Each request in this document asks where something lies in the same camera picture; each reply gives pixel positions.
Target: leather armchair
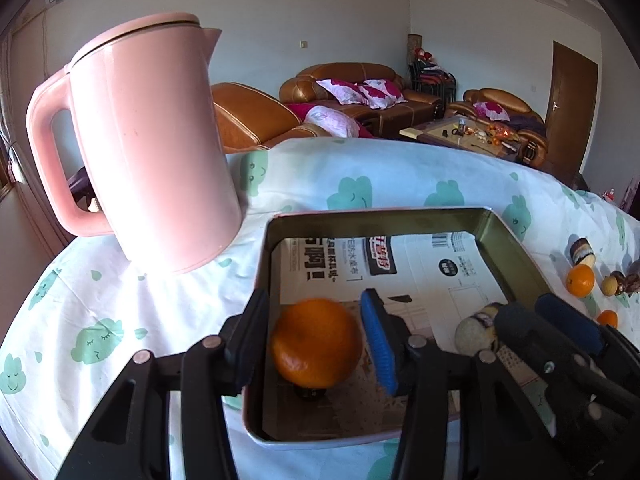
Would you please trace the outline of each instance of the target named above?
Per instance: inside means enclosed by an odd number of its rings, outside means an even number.
[[[330,137],[300,119],[273,97],[240,83],[211,86],[216,122],[225,153],[268,150],[283,140]]]
[[[362,83],[367,79],[389,79],[401,89],[407,103],[386,110],[371,110],[365,105],[341,105],[316,80],[341,79]],[[365,125],[374,136],[399,138],[399,131],[415,124],[432,121],[442,113],[442,100],[437,96],[407,89],[404,79],[385,65],[375,63],[325,63],[313,65],[285,81],[280,87],[283,103],[309,103],[337,108]]]
[[[502,108],[507,110],[510,116],[527,116],[532,117],[540,124],[544,124],[539,114],[531,109],[531,107],[519,97],[505,90],[497,88],[482,88],[479,90],[467,90],[462,95],[462,101],[456,101],[447,105],[445,117],[453,115],[464,115],[475,120],[479,124],[488,126],[491,121],[487,118],[478,117],[474,103],[493,101],[498,103]],[[522,140],[520,151],[518,152],[518,160],[532,168],[539,168],[545,161],[546,154],[549,150],[548,140],[546,137],[540,136],[532,130],[518,130],[518,136]]]

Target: table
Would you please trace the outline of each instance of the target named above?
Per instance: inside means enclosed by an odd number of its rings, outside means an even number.
[[[448,117],[431,123],[418,124],[412,128],[400,130],[400,135],[407,139],[421,142],[423,144],[435,144],[436,146],[445,146],[457,150],[467,150],[468,152],[481,153],[481,155],[494,156],[502,160],[516,162],[518,153],[509,150],[502,144],[494,146],[486,142],[482,142],[475,135],[458,136],[453,135],[451,131],[458,127],[460,116]],[[463,118],[467,126],[484,130],[485,126],[476,123],[469,118]],[[447,131],[447,137],[442,135],[443,130]]]

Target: kettle lid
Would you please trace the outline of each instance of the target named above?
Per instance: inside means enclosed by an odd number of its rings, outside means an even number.
[[[151,14],[142,18],[131,20],[130,22],[117,25],[103,32],[99,36],[96,36],[87,44],[85,44],[80,50],[78,50],[75,56],[72,57],[71,62],[66,66],[66,70],[69,71],[73,65],[80,61],[84,56],[96,50],[97,48],[115,40],[121,36],[126,36],[142,28],[157,27],[158,25],[165,25],[169,23],[185,23],[190,25],[200,26],[200,20],[194,14],[188,12],[161,12],[159,14]]]

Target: metal baking tray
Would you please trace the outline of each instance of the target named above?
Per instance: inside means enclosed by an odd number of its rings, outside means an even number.
[[[541,294],[551,292],[538,266],[502,219],[488,208],[380,209],[354,212],[282,214],[267,225],[256,288],[270,292],[271,253],[285,238],[350,238],[467,231],[505,297],[531,310]],[[330,440],[276,440],[262,428],[265,354],[252,383],[243,391],[242,421],[249,436],[273,449],[321,449],[356,446],[399,436],[398,431]]]

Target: sofa backrest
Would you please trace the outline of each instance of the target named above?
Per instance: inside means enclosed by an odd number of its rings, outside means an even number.
[[[297,76],[285,81],[280,87],[283,103],[308,103],[333,99],[324,88],[316,83],[321,79],[341,79],[349,83],[362,83],[367,79],[391,79],[400,88],[404,80],[396,72],[377,63],[324,63],[301,70]]]
[[[505,108],[510,114],[533,116],[540,123],[544,123],[542,118],[526,102],[506,90],[500,90],[499,88],[467,90],[463,95],[463,99],[469,103],[493,101]]]
[[[211,86],[218,131],[224,146],[263,144],[295,128],[300,119],[270,95],[240,83]]]

